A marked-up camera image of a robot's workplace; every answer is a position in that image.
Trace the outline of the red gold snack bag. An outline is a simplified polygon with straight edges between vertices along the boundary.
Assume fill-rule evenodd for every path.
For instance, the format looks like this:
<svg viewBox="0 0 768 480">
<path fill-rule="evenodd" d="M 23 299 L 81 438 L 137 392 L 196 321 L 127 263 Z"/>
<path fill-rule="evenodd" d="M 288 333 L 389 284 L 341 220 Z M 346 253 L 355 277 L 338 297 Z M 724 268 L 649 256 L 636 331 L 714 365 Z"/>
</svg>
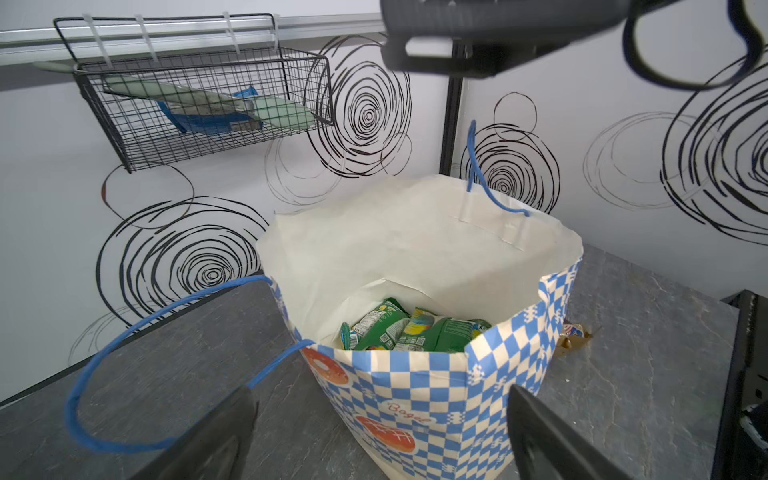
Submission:
<svg viewBox="0 0 768 480">
<path fill-rule="evenodd" d="M 593 338 L 592 333 L 581 324 L 566 322 L 557 341 L 554 356 L 562 357 L 585 347 Z"/>
</svg>

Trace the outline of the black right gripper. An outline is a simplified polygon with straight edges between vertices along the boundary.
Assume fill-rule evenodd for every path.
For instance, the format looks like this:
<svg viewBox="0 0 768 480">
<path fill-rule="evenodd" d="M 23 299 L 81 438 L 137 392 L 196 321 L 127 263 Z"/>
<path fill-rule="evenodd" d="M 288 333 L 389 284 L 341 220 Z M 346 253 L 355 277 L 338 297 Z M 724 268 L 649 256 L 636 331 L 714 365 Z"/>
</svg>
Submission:
<svg viewBox="0 0 768 480">
<path fill-rule="evenodd" d="M 628 18 L 630 1 L 382 1 L 381 54 L 393 71 L 488 78 L 596 35 Z M 455 58 L 412 55 L 415 38 L 448 39 Z"/>
</svg>

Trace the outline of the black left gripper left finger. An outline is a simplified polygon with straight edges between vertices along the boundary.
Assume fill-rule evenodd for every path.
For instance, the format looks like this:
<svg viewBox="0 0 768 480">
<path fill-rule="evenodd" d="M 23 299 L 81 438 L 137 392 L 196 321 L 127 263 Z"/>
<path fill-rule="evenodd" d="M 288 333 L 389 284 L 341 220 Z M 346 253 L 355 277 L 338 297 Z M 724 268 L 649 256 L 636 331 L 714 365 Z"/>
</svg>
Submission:
<svg viewBox="0 0 768 480">
<path fill-rule="evenodd" d="M 133 477 L 240 479 L 257 415 L 251 390 L 241 386 Z"/>
</svg>

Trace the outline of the blue checkered paper bag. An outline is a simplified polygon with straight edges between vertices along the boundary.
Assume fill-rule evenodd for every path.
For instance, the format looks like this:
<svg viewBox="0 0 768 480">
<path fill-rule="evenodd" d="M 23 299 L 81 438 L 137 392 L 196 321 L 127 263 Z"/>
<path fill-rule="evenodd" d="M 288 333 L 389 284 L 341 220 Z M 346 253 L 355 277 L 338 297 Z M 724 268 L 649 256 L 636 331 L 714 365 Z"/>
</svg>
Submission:
<svg viewBox="0 0 768 480">
<path fill-rule="evenodd" d="M 390 478 L 493 479 L 512 461 L 509 390 L 537 393 L 583 259 L 559 220 L 467 179 L 389 178 L 276 217 L 258 241 L 299 352 Z M 387 298 L 492 327 L 460 353 L 344 350 L 340 327 Z"/>
</svg>

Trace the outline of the green snack bag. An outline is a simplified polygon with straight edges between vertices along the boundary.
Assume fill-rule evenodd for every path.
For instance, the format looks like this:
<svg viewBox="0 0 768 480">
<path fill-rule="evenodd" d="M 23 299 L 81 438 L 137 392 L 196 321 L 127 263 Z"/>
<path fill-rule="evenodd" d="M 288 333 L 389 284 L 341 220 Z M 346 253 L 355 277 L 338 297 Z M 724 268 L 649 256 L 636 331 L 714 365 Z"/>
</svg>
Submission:
<svg viewBox="0 0 768 480">
<path fill-rule="evenodd" d="M 491 327 L 482 319 L 463 320 L 415 308 L 393 350 L 460 353 Z"/>
<path fill-rule="evenodd" d="M 410 321 L 410 316 L 399 302 L 390 297 L 366 313 L 350 326 L 340 327 L 340 341 L 344 350 L 393 350 Z"/>
</svg>

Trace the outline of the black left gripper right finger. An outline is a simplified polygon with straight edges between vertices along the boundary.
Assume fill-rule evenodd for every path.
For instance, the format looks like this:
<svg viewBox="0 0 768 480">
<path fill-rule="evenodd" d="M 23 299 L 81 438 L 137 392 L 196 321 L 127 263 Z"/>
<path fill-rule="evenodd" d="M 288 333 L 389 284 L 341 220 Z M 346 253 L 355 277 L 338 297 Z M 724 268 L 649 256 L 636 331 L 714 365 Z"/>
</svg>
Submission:
<svg viewBox="0 0 768 480">
<path fill-rule="evenodd" d="M 629 480 L 598 449 L 528 390 L 514 385 L 507 430 L 521 479 Z"/>
</svg>

